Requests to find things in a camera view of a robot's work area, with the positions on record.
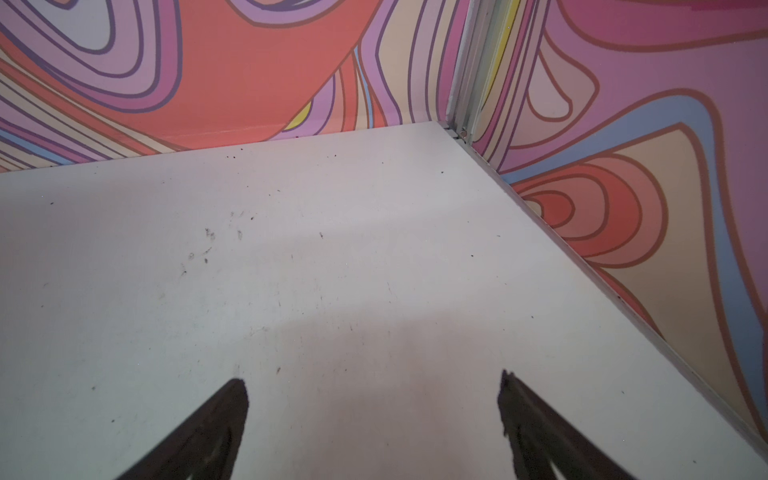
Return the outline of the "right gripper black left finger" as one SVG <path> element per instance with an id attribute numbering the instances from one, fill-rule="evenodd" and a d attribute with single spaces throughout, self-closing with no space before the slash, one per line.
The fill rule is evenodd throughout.
<path id="1" fill-rule="evenodd" d="M 245 382 L 226 382 L 122 479 L 229 479 L 247 419 Z"/>

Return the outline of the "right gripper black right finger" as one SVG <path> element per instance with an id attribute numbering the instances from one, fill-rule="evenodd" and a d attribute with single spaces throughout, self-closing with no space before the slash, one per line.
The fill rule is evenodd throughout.
<path id="1" fill-rule="evenodd" d="M 518 479 L 634 477 L 507 370 L 497 405 Z"/>

